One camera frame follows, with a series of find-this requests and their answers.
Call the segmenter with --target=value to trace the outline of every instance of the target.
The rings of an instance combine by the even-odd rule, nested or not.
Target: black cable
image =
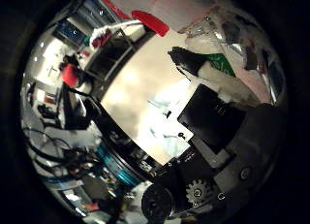
[[[42,135],[47,136],[47,138],[52,141],[53,143],[55,143],[55,141],[60,141],[62,143],[64,143],[68,148],[71,148],[65,141],[61,140],[61,139],[54,139],[51,136],[49,136],[48,134],[46,134],[45,132],[42,132],[40,130],[36,130],[36,129],[31,129],[31,128],[23,128],[23,131],[33,131],[36,133],[40,133]],[[45,158],[46,160],[49,161],[53,161],[53,162],[59,162],[59,163],[63,163],[66,162],[65,159],[61,159],[59,157],[55,157],[46,153],[41,152],[39,149],[37,149],[35,146],[33,146],[31,143],[29,143],[29,147],[36,153],[38,154],[40,157]]]

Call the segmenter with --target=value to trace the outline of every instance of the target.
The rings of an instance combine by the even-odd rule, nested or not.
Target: blue object
[[[139,181],[135,178],[135,176],[133,176],[128,170],[123,169],[120,165],[118,165],[116,160],[105,151],[103,144],[101,144],[98,148],[97,154],[106,164],[107,168],[123,183],[133,187],[139,184]]]

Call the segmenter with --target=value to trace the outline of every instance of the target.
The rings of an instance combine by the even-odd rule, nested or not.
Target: white gear
[[[187,199],[189,203],[200,204],[210,194],[209,185],[206,181],[198,179],[193,180],[192,183],[188,184]]]

